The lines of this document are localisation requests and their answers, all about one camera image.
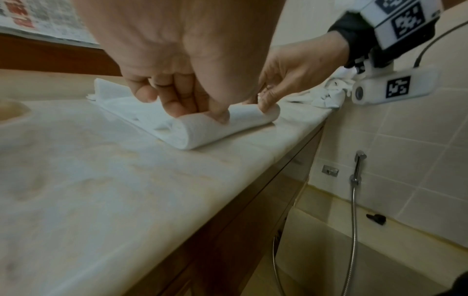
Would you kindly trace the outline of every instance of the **marble countertop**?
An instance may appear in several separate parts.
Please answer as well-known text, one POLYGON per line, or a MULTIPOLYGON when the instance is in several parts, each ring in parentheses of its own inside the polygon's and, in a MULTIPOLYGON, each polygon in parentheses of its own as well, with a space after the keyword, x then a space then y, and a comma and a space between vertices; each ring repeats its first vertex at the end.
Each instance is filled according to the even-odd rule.
POLYGON ((0 295, 120 295, 331 110, 179 151, 84 99, 31 101, 0 128, 0 295))

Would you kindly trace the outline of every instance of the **crumpled white cloth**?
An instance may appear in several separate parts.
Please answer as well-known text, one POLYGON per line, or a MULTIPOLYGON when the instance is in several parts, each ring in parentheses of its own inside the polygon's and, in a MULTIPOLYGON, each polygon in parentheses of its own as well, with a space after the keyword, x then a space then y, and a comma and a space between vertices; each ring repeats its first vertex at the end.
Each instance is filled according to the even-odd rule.
POLYGON ((296 102, 310 104, 318 108, 337 109, 343 105, 346 95, 350 96, 356 70, 338 68, 326 81, 321 85, 310 90, 293 94, 284 98, 288 102, 296 102))
POLYGON ((167 115, 159 100, 142 103, 128 87, 103 79, 95 80, 95 92, 87 98, 95 101, 99 107, 181 150, 194 149, 237 132, 271 123, 280 113, 278 105, 265 114, 257 105, 233 105, 229 107, 229 122, 223 124, 201 113, 173 118, 167 115))

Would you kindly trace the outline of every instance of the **metal wall plate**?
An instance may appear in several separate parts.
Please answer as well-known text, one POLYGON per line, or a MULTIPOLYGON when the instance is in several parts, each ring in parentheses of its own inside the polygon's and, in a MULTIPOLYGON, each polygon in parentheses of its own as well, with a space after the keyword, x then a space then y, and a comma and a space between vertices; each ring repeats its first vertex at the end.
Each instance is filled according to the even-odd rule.
POLYGON ((338 169, 336 169, 334 167, 328 166, 328 165, 324 165, 323 168, 322 168, 322 173, 327 174, 329 176, 333 176, 333 177, 338 176, 339 172, 340 172, 340 170, 338 170, 338 169))

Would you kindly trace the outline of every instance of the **hand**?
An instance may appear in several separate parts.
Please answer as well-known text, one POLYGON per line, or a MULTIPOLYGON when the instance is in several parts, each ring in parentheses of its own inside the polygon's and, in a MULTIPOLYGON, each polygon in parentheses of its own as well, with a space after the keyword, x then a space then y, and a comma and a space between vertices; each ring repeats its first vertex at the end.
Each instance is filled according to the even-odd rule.
POLYGON ((257 90, 285 0, 74 0, 142 102, 223 113, 257 90))
POLYGON ((338 32, 273 48, 260 74, 258 107, 266 112, 281 98, 321 84, 348 56, 348 43, 338 32))

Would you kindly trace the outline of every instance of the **black wrist strap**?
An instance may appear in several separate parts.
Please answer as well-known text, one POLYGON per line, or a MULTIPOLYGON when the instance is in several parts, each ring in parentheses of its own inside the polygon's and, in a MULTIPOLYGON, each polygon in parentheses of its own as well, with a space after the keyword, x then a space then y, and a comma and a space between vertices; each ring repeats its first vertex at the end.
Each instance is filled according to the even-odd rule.
POLYGON ((361 58, 378 45, 372 28, 358 13, 346 12, 328 30, 337 31, 350 46, 347 68, 354 66, 354 61, 361 58))

